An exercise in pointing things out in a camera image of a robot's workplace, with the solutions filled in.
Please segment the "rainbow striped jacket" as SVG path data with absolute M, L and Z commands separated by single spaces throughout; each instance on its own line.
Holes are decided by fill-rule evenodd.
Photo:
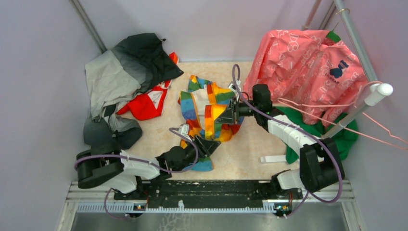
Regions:
M 244 118 L 237 125 L 217 123 L 215 120 L 227 108 L 235 92 L 221 88 L 215 82 L 190 76 L 188 88 L 179 94 L 182 117 L 189 125 L 189 136 L 205 140 L 228 142 L 239 131 Z

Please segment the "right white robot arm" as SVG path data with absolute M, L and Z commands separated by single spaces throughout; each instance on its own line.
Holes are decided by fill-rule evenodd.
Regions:
M 248 103 L 231 99 L 216 122 L 237 124 L 244 116 L 254 116 L 259 126 L 279 137 L 299 157 L 298 169 L 272 176 L 271 193 L 276 198 L 284 198 L 294 188 L 305 188 L 314 193 L 344 179 L 344 169 L 335 141 L 307 135 L 272 105 L 267 85 L 256 84 L 253 87 L 253 98 Z

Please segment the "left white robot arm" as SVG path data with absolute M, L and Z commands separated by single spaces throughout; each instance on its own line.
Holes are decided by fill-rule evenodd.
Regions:
M 173 173 L 191 170 L 201 159 L 210 157 L 220 144 L 220 141 L 195 136 L 185 148 L 174 146 L 150 159 L 132 157 L 114 142 L 92 148 L 76 156 L 78 187 L 103 186 L 139 199 L 144 193 L 142 179 L 166 180 Z

